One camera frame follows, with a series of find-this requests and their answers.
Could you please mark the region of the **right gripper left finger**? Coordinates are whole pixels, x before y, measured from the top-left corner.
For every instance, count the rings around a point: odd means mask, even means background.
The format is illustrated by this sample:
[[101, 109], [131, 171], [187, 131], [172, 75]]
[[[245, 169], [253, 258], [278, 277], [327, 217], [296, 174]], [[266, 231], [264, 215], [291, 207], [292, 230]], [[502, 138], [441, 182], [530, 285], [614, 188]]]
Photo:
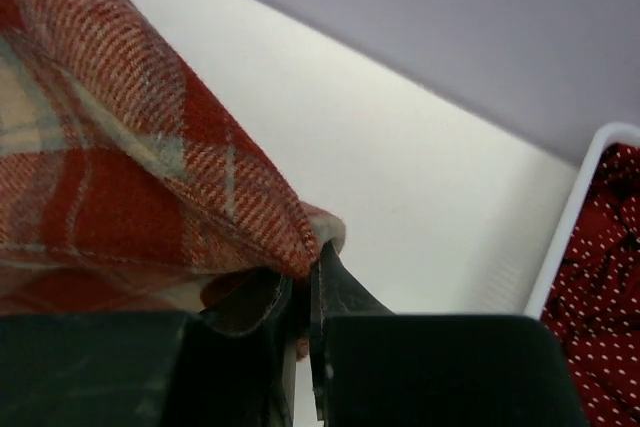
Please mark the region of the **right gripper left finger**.
[[289, 426], [293, 283], [262, 269], [200, 313], [1, 321], [5, 426]]

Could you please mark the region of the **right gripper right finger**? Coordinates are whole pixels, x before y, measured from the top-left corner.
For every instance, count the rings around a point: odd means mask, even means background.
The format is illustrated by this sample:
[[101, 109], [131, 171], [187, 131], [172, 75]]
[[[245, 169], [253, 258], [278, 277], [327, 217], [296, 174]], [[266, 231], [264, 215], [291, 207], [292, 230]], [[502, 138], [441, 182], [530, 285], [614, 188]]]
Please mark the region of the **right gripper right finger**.
[[310, 359], [326, 426], [584, 426], [561, 347], [508, 314], [396, 314], [326, 244], [310, 280]]

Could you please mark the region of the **red plaid skirt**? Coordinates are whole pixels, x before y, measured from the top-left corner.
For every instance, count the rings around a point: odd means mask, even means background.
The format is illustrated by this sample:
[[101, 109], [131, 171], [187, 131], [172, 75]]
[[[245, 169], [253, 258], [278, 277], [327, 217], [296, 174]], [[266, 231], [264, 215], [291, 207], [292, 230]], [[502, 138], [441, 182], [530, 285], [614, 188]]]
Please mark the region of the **red plaid skirt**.
[[1, 0], [1, 312], [246, 330], [344, 223], [301, 201], [130, 0]]

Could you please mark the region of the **red polka dot skirt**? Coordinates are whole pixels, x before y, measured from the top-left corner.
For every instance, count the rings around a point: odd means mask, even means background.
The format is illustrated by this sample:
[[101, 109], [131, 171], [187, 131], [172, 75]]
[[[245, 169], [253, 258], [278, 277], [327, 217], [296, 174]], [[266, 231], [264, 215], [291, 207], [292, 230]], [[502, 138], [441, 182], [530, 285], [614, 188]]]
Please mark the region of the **red polka dot skirt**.
[[543, 309], [593, 426], [639, 423], [639, 150], [608, 147]]

